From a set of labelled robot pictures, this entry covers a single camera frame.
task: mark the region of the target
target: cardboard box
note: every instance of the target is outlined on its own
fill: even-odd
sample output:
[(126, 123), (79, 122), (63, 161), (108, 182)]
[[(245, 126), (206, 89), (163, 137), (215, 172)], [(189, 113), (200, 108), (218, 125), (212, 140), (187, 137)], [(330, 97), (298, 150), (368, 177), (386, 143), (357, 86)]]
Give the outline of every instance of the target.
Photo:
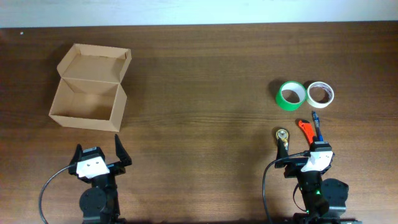
[(74, 44), (58, 64), (49, 116), (64, 127), (119, 131), (127, 96), (120, 85), (130, 49)]

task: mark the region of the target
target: brown tabletop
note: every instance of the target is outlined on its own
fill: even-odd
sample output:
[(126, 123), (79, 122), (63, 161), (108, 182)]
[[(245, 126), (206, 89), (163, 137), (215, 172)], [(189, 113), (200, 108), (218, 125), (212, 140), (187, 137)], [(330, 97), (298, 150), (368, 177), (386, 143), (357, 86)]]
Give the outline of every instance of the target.
[[(349, 185), (346, 218), (398, 219), (398, 23), (347, 22), (222, 26), (0, 29), (0, 222), (40, 223), (45, 181), (75, 147), (100, 146), (117, 160), (114, 133), (63, 128), (49, 116), (56, 66), (72, 43), (132, 49), (119, 136), (133, 160), (117, 177), (121, 216), (130, 221), (217, 222), (266, 218), (264, 168), (275, 159), (272, 129), (290, 131), (290, 151), (308, 149), (283, 111), (284, 81), (323, 81), (335, 99), (317, 109), (336, 154), (324, 179)], [(275, 217), (299, 212), (296, 179), (267, 176)], [(90, 186), (67, 173), (44, 194), (49, 223), (81, 223)], [(298, 204), (303, 206), (300, 194)]]

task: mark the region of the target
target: tape roll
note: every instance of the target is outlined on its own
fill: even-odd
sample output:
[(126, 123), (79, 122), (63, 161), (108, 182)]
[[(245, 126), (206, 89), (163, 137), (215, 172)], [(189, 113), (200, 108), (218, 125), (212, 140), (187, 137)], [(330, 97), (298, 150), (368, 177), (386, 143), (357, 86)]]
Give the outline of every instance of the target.
[[(326, 93), (329, 96), (329, 100), (326, 103), (319, 103), (319, 102), (316, 102), (315, 100), (313, 100), (313, 98), (311, 97), (311, 94), (310, 94), (310, 90), (315, 87), (322, 88), (326, 91)], [(324, 107), (328, 106), (335, 98), (335, 92), (333, 92), (333, 89), (330, 87), (330, 85), (328, 85), (324, 82), (312, 83), (307, 89), (307, 95), (308, 95), (307, 102), (315, 108), (324, 108)]]
[[(291, 90), (291, 91), (295, 92), (300, 101), (298, 103), (291, 103), (291, 102), (287, 101), (282, 96), (282, 91), (284, 91), (284, 90)], [(295, 82), (295, 81), (289, 81), (289, 82), (285, 82), (280, 87), (278, 94), (276, 94), (276, 103), (283, 110), (293, 111), (293, 110), (296, 110), (297, 108), (299, 108), (301, 106), (301, 104), (303, 104), (306, 97), (307, 97), (307, 92), (305, 91), (305, 88), (303, 85), (301, 85), (300, 83)]]

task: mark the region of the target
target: blue pen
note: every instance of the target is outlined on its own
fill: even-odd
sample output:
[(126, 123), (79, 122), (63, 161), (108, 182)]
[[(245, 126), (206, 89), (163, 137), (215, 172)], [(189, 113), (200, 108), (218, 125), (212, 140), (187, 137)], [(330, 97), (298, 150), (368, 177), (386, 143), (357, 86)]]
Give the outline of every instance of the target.
[(323, 136), (321, 134), (321, 129), (320, 129), (319, 117), (315, 111), (312, 111), (312, 118), (313, 122), (315, 123), (315, 131), (317, 132), (318, 139), (319, 141), (323, 141)]

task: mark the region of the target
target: black cable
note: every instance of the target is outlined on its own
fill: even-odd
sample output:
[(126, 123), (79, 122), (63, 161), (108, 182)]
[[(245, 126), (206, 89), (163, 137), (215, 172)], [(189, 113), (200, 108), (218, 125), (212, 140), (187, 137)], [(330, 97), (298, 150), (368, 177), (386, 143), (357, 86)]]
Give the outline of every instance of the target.
[(300, 208), (299, 205), (297, 205), (296, 199), (294, 199), (294, 195), (296, 194), (296, 190), (298, 189), (298, 187), (299, 187), (299, 184), (297, 184), (296, 187), (294, 188), (294, 191), (293, 191), (293, 201), (294, 201), (294, 204), (296, 204), (296, 206), (297, 206), (298, 209), (300, 209), (300, 210), (303, 211), (303, 212), (306, 212), (304, 209)]
[(47, 222), (47, 220), (44, 218), (43, 215), (43, 210), (42, 210), (42, 199), (43, 199), (43, 193), (45, 188), (48, 186), (48, 184), (51, 182), (52, 179), (54, 179), (54, 177), (56, 177), (58, 174), (60, 174), (62, 171), (69, 169), (70, 167), (72, 167), (73, 165), (69, 165), (67, 167), (64, 167), (63, 169), (61, 169), (60, 171), (56, 172), (51, 178), (49, 178), (49, 180), (44, 184), (42, 190), (40, 191), (40, 195), (39, 195), (39, 213), (40, 213), (40, 218), (43, 220), (43, 222), (45, 224), (49, 224)]
[(267, 175), (267, 171), (276, 162), (280, 162), (280, 161), (283, 161), (283, 160), (288, 159), (288, 158), (292, 158), (292, 157), (296, 157), (296, 156), (304, 156), (304, 155), (305, 155), (304, 152), (300, 152), (300, 153), (289, 155), (289, 156), (284, 157), (284, 158), (276, 159), (276, 160), (272, 161), (270, 164), (268, 164), (268, 166), (264, 170), (264, 175), (262, 176), (262, 202), (264, 203), (264, 209), (266, 210), (267, 218), (268, 218), (270, 224), (273, 224), (273, 222), (272, 222), (271, 216), (269, 215), (268, 208), (267, 208), (267, 201), (266, 201), (266, 175)]

